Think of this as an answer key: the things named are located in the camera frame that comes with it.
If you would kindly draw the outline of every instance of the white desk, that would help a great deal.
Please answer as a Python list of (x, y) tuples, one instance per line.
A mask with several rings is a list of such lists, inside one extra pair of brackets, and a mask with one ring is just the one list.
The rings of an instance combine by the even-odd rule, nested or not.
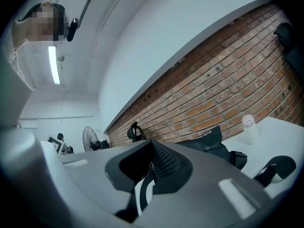
[(270, 159), (278, 155), (287, 155), (294, 159), (296, 169), (285, 180), (270, 183), (265, 191), (273, 198), (292, 187), (304, 163), (304, 128), (298, 125), (266, 117), (257, 123), (259, 139), (255, 144), (245, 143), (240, 133), (223, 141), (229, 151), (241, 151), (248, 156), (242, 172), (250, 178), (255, 177)]

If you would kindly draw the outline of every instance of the person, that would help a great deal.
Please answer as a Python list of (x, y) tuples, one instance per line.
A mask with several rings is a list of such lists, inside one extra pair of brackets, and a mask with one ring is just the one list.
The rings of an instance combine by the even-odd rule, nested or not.
[(45, 1), (33, 6), (21, 20), (15, 16), (0, 39), (0, 127), (16, 127), (32, 93), (20, 71), (17, 51), (28, 42), (61, 41), (69, 28), (65, 8)]
[(64, 142), (63, 134), (62, 133), (58, 133), (57, 139), (59, 139), (60, 141)]

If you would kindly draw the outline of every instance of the black strap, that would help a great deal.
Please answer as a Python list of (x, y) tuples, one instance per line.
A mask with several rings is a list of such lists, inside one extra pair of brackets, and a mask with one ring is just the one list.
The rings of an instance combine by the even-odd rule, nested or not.
[(280, 155), (272, 158), (262, 170), (265, 168), (266, 170), (263, 173), (254, 177), (254, 180), (258, 181), (263, 187), (267, 187), (276, 174), (282, 179), (288, 177), (295, 170), (296, 164), (291, 157)]
[(247, 155), (239, 151), (231, 151), (230, 154), (232, 157), (232, 164), (239, 170), (243, 169), (247, 163)]

